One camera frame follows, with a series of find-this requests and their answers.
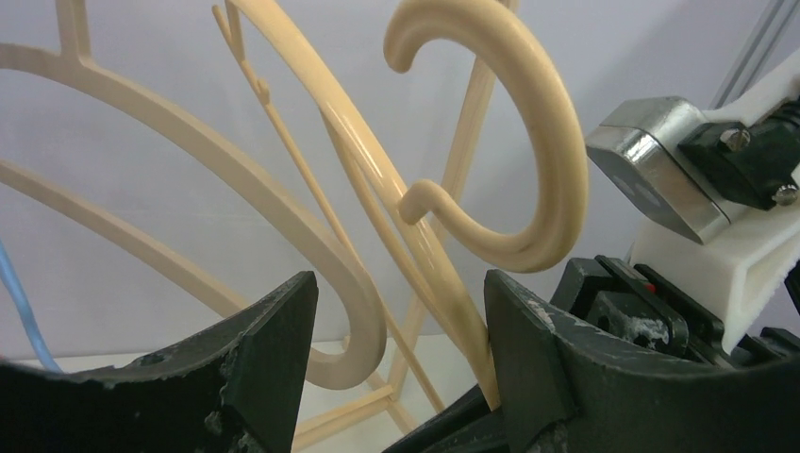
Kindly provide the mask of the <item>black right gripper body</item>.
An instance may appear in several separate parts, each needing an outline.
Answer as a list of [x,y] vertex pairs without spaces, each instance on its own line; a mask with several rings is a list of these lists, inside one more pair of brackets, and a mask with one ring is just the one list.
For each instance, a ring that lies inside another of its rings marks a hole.
[[[798,338],[776,327],[745,336],[725,352],[722,321],[644,264],[605,256],[569,260],[552,298],[543,302],[614,337],[686,361],[725,369],[799,361]],[[490,411],[491,421],[477,431],[460,432],[421,452],[514,452],[501,404]]]

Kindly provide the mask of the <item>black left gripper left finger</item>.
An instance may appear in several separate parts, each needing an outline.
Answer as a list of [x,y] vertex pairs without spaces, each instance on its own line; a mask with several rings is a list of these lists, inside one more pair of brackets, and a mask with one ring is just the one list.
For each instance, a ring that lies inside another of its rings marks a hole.
[[5,452],[288,452],[318,286],[311,271],[130,364],[59,374],[3,361]]

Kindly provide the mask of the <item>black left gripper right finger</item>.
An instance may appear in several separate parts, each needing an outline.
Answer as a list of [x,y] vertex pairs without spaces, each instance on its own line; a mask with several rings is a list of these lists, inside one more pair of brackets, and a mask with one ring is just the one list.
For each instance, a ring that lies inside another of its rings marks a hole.
[[514,452],[795,452],[799,361],[744,369],[614,337],[490,270],[484,301]]

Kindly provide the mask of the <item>wooden hanger with grey skirt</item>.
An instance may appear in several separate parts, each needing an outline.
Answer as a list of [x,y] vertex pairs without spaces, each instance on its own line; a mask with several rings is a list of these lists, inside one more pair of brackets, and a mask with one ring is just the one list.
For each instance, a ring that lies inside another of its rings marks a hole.
[[588,204],[588,162],[571,98],[543,47],[497,1],[404,1],[383,43],[388,65],[404,73],[427,42],[457,42],[487,64],[506,88],[532,143],[539,181],[531,223],[507,235],[476,222],[437,183],[403,181],[336,77],[277,3],[229,1],[214,7],[213,14],[238,63],[246,61],[239,23],[246,17],[304,85],[376,232],[467,359],[489,407],[497,408],[500,395],[487,328],[425,217],[434,215],[474,255],[510,272],[549,269],[573,248]]

